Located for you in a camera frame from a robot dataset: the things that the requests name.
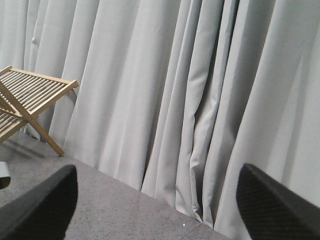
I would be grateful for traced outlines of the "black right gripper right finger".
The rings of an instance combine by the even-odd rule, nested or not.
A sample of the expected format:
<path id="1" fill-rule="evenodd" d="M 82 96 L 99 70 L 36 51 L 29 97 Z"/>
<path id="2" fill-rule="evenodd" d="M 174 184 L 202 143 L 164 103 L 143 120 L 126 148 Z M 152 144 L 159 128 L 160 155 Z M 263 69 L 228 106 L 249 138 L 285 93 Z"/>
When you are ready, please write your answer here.
<path id="1" fill-rule="evenodd" d="M 318 240 L 320 209 L 250 163 L 238 178 L 236 202 L 253 240 Z"/>

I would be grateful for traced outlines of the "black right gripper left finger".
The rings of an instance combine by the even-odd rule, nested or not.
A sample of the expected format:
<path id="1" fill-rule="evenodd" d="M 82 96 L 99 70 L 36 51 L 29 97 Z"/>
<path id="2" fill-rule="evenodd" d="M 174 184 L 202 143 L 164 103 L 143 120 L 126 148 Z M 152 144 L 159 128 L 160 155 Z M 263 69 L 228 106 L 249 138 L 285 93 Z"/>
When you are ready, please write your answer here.
<path id="1" fill-rule="evenodd" d="M 2 240 L 63 240 L 78 201 L 75 165 L 60 168 L 0 209 Z"/>

